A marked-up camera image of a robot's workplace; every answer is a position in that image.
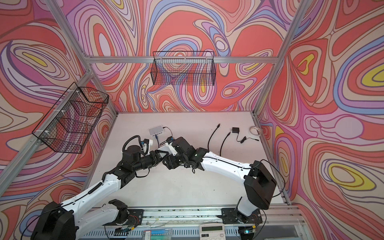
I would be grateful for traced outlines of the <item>white network switch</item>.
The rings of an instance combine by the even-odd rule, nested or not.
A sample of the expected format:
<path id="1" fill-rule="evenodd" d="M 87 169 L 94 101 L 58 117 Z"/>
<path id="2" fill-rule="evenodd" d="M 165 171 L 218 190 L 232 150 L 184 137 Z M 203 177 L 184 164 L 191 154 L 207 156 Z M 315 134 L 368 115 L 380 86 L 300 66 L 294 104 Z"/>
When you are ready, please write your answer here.
<path id="1" fill-rule="evenodd" d="M 162 125 L 158 125 L 158 126 L 149 128 L 148 131 L 151 136 L 157 136 L 164 132 L 164 127 Z"/>

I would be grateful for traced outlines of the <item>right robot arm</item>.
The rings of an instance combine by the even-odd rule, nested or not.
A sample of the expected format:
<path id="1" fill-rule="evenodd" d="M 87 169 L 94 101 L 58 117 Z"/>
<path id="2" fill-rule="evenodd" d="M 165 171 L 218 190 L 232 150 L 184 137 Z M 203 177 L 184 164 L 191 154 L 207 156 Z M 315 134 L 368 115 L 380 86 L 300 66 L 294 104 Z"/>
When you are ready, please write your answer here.
<path id="1" fill-rule="evenodd" d="M 162 152 L 163 164 L 169 170 L 179 166 L 192 170 L 200 169 L 242 184 L 246 195 L 241 197 L 237 211 L 244 217 L 249 217 L 257 209 L 270 208 L 277 181 L 263 161 L 254 161 L 252 164 L 232 161 L 205 148 L 195 149 L 183 137 L 163 144 L 159 151 Z"/>

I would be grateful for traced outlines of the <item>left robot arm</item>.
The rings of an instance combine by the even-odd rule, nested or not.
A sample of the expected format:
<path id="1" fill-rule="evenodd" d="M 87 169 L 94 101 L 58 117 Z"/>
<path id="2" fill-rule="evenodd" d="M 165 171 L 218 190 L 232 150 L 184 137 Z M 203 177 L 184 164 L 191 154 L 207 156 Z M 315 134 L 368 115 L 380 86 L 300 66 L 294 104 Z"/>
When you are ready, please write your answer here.
<path id="1" fill-rule="evenodd" d="M 31 239 L 78 240 L 106 223 L 124 224 L 129 213 L 123 202 L 113 200 L 99 210 L 92 208 L 137 177 L 137 171 L 155 167 L 169 155 L 167 151 L 152 151 L 150 147 L 151 141 L 138 135 L 128 139 L 122 147 L 122 160 L 105 172 L 98 183 L 67 201 L 45 206 Z"/>

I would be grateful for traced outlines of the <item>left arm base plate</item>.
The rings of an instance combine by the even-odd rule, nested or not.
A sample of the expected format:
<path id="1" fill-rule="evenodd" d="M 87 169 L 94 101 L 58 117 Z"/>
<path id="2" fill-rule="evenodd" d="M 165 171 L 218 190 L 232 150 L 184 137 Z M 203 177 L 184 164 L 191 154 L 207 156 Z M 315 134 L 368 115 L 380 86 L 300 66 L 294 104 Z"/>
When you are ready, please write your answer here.
<path id="1" fill-rule="evenodd" d="M 105 226 L 137 227 L 142 224 L 143 209 L 127 209 L 125 213 L 118 213 L 117 220 L 106 223 Z"/>

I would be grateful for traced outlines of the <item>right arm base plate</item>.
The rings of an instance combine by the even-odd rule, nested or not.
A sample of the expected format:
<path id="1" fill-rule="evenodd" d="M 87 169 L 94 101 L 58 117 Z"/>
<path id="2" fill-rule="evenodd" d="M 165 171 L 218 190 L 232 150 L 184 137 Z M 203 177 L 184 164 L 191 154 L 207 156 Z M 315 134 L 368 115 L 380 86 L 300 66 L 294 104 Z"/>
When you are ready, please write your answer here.
<path id="1" fill-rule="evenodd" d="M 235 208 L 222 208 L 221 214 L 217 215 L 224 224 L 254 224 L 258 226 L 263 223 L 260 209 L 256 209 L 250 216 L 246 216 Z"/>

